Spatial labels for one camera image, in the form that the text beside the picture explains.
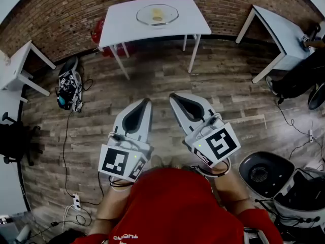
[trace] red shirt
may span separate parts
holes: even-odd
[[[204,177],[163,168],[144,174],[132,186],[125,213],[108,236],[94,234],[75,244],[105,239],[109,244],[242,244],[244,227],[262,230],[270,244],[283,243],[265,210],[249,209],[235,217],[218,205]]]

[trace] wooden floor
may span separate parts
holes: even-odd
[[[288,158],[296,146],[308,140],[286,124],[265,81],[258,84],[251,82],[252,77],[278,54],[275,46],[204,41],[191,74],[186,69],[193,43],[189,43],[185,52],[180,48],[181,41],[145,42],[140,45],[135,55],[123,60],[130,81],[123,76],[114,59],[95,53],[81,58],[84,80],[93,79],[93,86],[83,93],[82,112],[73,113],[69,120],[65,158],[70,193],[78,193],[83,201],[101,200],[97,180],[101,144],[107,142],[119,111],[144,97],[149,97],[153,103],[149,140],[155,147],[154,154],[161,156],[166,163],[171,157],[179,157],[183,163],[197,161],[181,143],[184,135],[168,101],[171,92],[188,92],[205,97],[223,119],[232,124],[242,146],[232,155],[234,167],[238,167],[238,163],[250,153],[260,150]],[[52,221],[62,221],[65,207],[73,203],[64,189],[65,168],[62,161],[62,145],[70,112],[58,107],[55,95],[60,67],[36,79],[36,83],[51,91],[51,95],[45,97],[28,89],[29,103],[24,104],[22,113],[25,125],[41,127],[34,142],[40,144],[44,153],[33,154],[33,167],[27,166],[25,160],[22,165],[26,194],[41,230]],[[325,111],[322,107],[308,111],[307,99],[308,94],[285,100],[281,108],[289,121],[295,119],[295,125],[300,130],[306,132],[313,128],[314,136],[319,137],[321,142]],[[320,157],[320,147],[316,143],[297,149],[291,160],[302,166],[313,157]],[[104,175],[101,181],[107,188]],[[95,206],[83,207],[94,216]],[[68,220],[75,220],[75,215],[70,210]],[[61,233],[61,226],[44,232],[44,238],[49,240]],[[71,223],[67,227],[82,229]]]

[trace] person's leg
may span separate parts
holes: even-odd
[[[281,80],[272,80],[272,92],[283,98],[294,98],[306,92],[320,79],[318,69],[325,67],[325,48],[315,51]]]
[[[182,164],[179,160],[179,158],[177,157],[173,157],[170,164],[169,164],[170,167],[173,167],[173,168],[177,168],[177,169],[181,169],[182,168]]]

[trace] white device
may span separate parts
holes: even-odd
[[[102,145],[99,172],[131,182],[137,180],[153,151],[147,143],[151,118],[149,99],[130,104],[116,116],[114,132]]]
[[[73,208],[75,210],[81,210],[80,197],[76,193],[73,194]]]
[[[204,98],[188,93],[170,94],[170,103],[177,121],[184,130],[184,144],[206,165],[214,167],[217,163],[230,160],[228,157],[241,146],[229,123],[222,121],[211,104]],[[205,176],[218,177],[193,167]]]

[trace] person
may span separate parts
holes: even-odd
[[[320,86],[325,82],[325,42],[320,40],[305,42],[305,44],[318,49],[281,80],[276,81],[270,76],[266,77],[266,83],[271,92],[280,98],[278,104],[281,104],[284,99],[296,98],[310,87]]]
[[[119,243],[244,243],[244,227],[262,230],[270,244],[282,238],[266,210],[254,208],[243,182],[230,170],[214,179],[226,209],[220,207],[209,181],[191,169],[163,167],[144,172],[132,186],[110,187],[87,237],[74,244]],[[219,174],[224,163],[213,168]]]

